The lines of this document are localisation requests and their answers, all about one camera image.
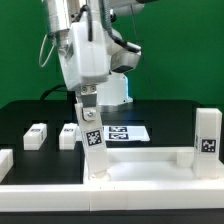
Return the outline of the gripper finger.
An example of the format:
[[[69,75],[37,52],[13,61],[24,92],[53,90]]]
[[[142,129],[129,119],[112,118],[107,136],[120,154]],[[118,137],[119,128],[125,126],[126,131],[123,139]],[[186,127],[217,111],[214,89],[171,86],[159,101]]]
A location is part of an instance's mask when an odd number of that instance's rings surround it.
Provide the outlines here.
[[[77,102],[81,104],[82,117],[85,121],[96,119],[97,89],[95,85],[81,86],[76,90]]]

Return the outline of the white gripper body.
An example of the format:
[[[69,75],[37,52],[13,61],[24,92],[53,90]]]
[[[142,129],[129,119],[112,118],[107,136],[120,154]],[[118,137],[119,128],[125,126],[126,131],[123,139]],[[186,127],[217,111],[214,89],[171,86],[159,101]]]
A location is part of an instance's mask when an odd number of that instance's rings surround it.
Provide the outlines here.
[[[93,22],[93,40],[88,40],[86,22],[73,23],[68,33],[68,49],[60,55],[66,87],[74,91],[79,86],[95,85],[107,80],[109,62],[103,28]]]

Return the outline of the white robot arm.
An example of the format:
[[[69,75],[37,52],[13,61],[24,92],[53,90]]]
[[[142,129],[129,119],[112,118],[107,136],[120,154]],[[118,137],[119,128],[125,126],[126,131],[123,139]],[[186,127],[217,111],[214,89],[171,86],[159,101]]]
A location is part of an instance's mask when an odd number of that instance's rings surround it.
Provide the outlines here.
[[[124,40],[112,23],[154,1],[42,0],[46,38],[58,52],[65,85],[76,94],[83,120],[96,120],[99,107],[127,101],[124,74],[136,68],[142,50]]]

